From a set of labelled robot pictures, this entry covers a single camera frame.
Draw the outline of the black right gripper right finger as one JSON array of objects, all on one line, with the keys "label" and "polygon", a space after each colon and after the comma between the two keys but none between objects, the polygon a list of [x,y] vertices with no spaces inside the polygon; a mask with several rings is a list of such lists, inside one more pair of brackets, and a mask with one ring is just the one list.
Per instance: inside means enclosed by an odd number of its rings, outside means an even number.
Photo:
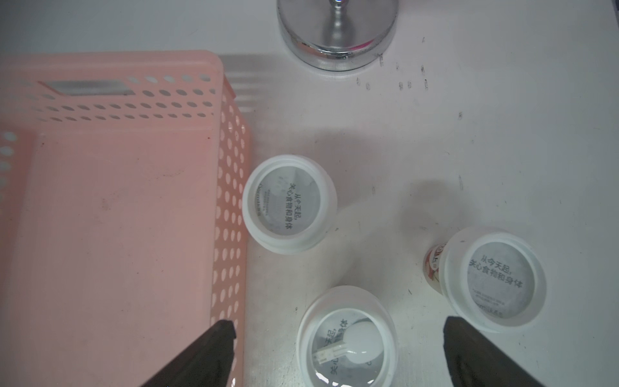
[{"label": "black right gripper right finger", "polygon": [[461,317],[447,318],[443,338],[447,368],[454,386],[542,386]]}]

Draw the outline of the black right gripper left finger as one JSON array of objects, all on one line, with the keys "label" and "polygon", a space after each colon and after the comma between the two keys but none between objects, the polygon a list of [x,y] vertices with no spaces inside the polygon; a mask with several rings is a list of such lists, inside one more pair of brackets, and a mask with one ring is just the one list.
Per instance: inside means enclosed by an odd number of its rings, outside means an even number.
[{"label": "black right gripper left finger", "polygon": [[235,356],[232,321],[219,320],[143,387],[226,386]]}]

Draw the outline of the red label yogurt cup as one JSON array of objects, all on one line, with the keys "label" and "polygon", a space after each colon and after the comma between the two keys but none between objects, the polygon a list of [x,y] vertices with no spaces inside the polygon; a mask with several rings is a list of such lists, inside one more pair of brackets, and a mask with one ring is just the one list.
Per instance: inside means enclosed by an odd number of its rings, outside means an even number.
[{"label": "red label yogurt cup", "polygon": [[474,226],[428,250],[423,272],[456,314],[491,333],[525,330],[538,320],[547,282],[533,248],[496,227]]}]

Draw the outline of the green yogurt cup white lid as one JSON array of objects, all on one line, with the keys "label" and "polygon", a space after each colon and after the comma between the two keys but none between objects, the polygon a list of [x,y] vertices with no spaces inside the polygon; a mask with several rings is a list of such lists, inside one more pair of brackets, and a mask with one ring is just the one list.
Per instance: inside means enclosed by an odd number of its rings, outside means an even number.
[{"label": "green yogurt cup white lid", "polygon": [[398,337],[377,297],[342,285],[310,305],[298,329],[296,353],[305,386],[390,386]]}]

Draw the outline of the white lid yogurt cup right-near-basket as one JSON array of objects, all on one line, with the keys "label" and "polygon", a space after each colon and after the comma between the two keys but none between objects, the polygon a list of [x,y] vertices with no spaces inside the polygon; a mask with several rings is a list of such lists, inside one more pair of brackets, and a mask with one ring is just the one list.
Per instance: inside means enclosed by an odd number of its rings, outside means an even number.
[{"label": "white lid yogurt cup right-near-basket", "polygon": [[281,255],[303,253],[321,243],[338,209],[335,185],[315,161],[280,155],[259,164],[242,199],[243,220],[251,237]]}]

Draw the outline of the pink perforated plastic basket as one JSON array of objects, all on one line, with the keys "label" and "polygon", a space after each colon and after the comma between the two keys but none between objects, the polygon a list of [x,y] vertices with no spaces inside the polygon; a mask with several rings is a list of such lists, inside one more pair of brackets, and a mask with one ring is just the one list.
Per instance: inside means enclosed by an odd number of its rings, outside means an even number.
[{"label": "pink perforated plastic basket", "polygon": [[214,53],[2,56],[2,385],[140,386],[222,319],[243,385],[250,161]]}]

